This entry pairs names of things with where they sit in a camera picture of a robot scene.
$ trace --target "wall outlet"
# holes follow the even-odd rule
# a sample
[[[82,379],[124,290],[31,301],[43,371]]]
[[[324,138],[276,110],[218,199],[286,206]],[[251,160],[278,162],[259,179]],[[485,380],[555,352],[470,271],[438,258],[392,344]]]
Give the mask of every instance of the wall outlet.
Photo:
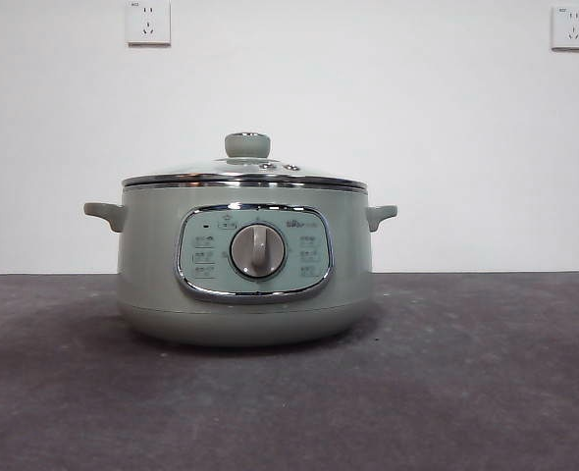
[[[129,45],[169,45],[170,0],[128,0],[126,41]]]
[[[552,49],[579,50],[579,6],[552,8]]]

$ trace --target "sage green pot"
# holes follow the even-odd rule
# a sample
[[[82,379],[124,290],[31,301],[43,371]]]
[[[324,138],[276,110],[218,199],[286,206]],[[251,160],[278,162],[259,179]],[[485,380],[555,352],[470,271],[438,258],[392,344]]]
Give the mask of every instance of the sage green pot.
[[[125,180],[122,205],[84,205],[120,233],[122,315],[159,339],[218,346],[350,327],[371,297],[370,232],[396,207],[269,159],[263,134],[225,143],[228,158]]]

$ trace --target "control dial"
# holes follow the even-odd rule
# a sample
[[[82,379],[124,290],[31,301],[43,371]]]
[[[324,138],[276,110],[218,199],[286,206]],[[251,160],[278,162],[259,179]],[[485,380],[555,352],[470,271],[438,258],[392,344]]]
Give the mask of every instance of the control dial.
[[[239,272],[249,278],[275,273],[286,255],[281,235],[269,226],[252,224],[239,230],[231,243],[231,258]]]

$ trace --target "pot handle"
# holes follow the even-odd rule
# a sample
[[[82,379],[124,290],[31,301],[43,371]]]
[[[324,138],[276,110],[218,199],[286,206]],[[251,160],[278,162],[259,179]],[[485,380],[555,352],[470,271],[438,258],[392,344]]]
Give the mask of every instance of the pot handle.
[[[366,219],[368,219],[368,228],[373,233],[379,229],[379,223],[385,219],[393,218],[398,213],[396,206],[374,206],[366,208]]]
[[[120,233],[124,230],[126,219],[124,206],[108,203],[84,203],[84,214],[108,221],[114,233]]]

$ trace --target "pot base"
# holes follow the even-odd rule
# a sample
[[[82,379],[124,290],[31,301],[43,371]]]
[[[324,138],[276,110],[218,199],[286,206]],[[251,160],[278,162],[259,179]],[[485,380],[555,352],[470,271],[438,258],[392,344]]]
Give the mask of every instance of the pot base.
[[[367,302],[308,311],[208,314],[160,311],[119,303],[122,316],[152,337],[207,346],[263,346],[327,337],[349,328]]]

